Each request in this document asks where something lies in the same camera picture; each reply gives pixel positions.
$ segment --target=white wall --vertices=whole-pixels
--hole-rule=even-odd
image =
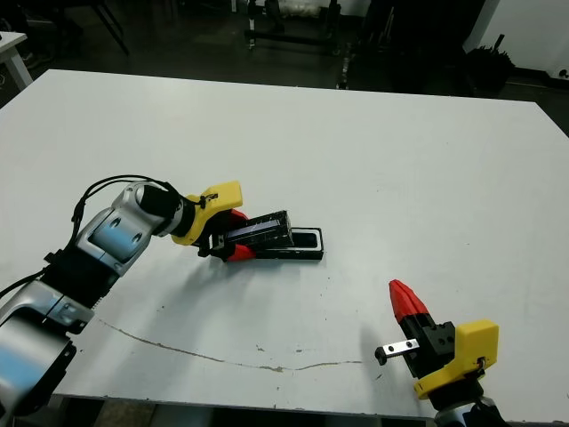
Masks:
[[[501,50],[517,67],[552,77],[569,68],[569,0],[500,0],[480,44],[491,46],[500,34]]]

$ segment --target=white desk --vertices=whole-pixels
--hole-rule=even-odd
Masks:
[[[18,89],[23,91],[26,87],[31,85],[33,80],[28,73],[24,61],[21,60],[16,45],[28,37],[21,33],[6,33],[3,31],[0,31],[0,35],[2,36],[0,40],[0,63],[6,64]]]
[[[188,193],[238,179],[248,214],[324,230],[320,263],[223,264],[156,239],[58,393],[432,416],[402,359],[373,358],[403,339],[400,278],[436,321],[501,326],[482,384],[506,419],[569,422],[569,140],[533,103],[49,71],[0,110],[0,150],[5,284],[66,243],[73,205],[112,174]]]

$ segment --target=red tip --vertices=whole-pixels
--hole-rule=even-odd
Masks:
[[[255,258],[255,251],[245,245],[235,245],[235,252],[228,258],[228,261],[244,261]]]
[[[429,314],[425,304],[401,280],[395,279],[389,282],[389,296],[397,323],[401,322],[405,316]]]

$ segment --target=black rectangular object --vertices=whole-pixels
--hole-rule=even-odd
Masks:
[[[226,243],[249,246],[255,252],[269,247],[291,246],[293,234],[286,211],[258,216],[239,224],[225,235]]]
[[[322,230],[292,228],[293,243],[287,247],[271,247],[256,251],[257,258],[265,260],[322,260],[324,242]]]

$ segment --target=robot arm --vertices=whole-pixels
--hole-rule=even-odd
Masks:
[[[87,199],[104,187],[129,184],[111,207],[79,232]],[[152,236],[171,235],[199,256],[223,261],[251,258],[320,260],[320,229],[291,228],[286,211],[247,219],[237,181],[182,197],[169,183],[119,175],[94,183],[77,203],[73,232],[49,266],[0,292],[23,285],[0,307],[0,427],[42,406],[75,356],[68,334],[80,334],[93,308],[128,271]]]
[[[49,254],[50,265],[0,308],[0,425],[12,415],[34,412],[49,398],[76,353],[68,334],[83,331],[98,300],[152,236],[182,238],[195,225],[196,210],[203,214],[210,207],[180,196],[167,183],[136,181],[78,233],[88,197],[74,212],[69,244]],[[239,202],[240,194],[233,204]]]
[[[479,320],[454,327],[435,323],[415,293],[399,280],[389,282],[391,305],[405,341],[378,347],[383,366],[402,356],[413,377],[415,392],[429,399],[439,427],[508,427],[494,402],[484,396],[479,379],[498,357],[498,326]]]

